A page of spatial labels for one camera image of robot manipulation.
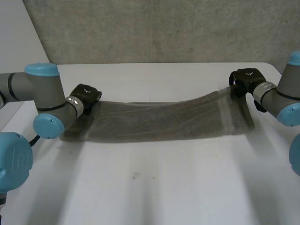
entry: gray wall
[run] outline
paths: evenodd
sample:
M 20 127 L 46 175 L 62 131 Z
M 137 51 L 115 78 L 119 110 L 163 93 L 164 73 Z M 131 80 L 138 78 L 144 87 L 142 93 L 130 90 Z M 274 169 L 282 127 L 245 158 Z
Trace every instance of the gray wall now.
M 24 0 L 51 62 L 267 62 L 300 49 L 299 0 Z

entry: white wall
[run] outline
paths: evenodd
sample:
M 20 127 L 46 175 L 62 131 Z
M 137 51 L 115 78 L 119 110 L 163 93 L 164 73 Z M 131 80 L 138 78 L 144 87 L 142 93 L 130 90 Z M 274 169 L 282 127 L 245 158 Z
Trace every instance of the white wall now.
M 21 72 L 30 63 L 48 62 L 22 0 L 0 0 L 0 74 Z M 22 103 L 0 110 L 0 131 Z

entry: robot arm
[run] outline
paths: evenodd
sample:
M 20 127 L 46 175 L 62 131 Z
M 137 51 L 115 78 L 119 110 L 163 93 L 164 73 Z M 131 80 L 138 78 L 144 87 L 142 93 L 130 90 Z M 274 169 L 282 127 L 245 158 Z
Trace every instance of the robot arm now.
M 268 111 L 280 123 L 293 127 L 300 125 L 300 52 L 294 52 L 278 86 L 265 80 L 254 68 L 239 69 L 231 73 L 230 85 L 236 83 L 236 95 L 251 93 L 257 110 Z
M 31 146 L 38 138 L 58 137 L 81 114 L 89 114 L 100 97 L 97 89 L 79 84 L 65 98 L 57 66 L 51 63 L 30 64 L 24 72 L 0 75 L 0 109 L 9 102 L 33 100 L 38 112 L 33 121 L 38 136 L 32 143 L 17 133 L 0 133 L 0 210 L 7 192 L 27 180 L 33 164 Z
M 51 63 L 30 64 L 25 72 L 0 76 L 0 108 L 8 102 L 33 100 L 39 114 L 33 128 L 46 139 L 61 135 L 100 96 L 95 88 L 81 84 L 65 98 L 60 74 Z

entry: gray towel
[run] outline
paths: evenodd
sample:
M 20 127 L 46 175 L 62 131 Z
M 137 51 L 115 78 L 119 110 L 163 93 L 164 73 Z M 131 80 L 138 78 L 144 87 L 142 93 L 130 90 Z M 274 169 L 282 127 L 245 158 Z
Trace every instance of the gray towel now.
M 101 101 L 60 137 L 64 141 L 127 143 L 239 135 L 254 128 L 246 98 L 228 87 L 173 103 Z

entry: towel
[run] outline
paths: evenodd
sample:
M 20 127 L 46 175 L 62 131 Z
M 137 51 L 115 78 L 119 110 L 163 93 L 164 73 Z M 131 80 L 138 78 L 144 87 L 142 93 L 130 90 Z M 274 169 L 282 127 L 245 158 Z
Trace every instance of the towel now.
M 130 143 L 241 135 L 254 128 L 235 86 L 182 102 L 97 102 L 60 137 L 68 142 Z

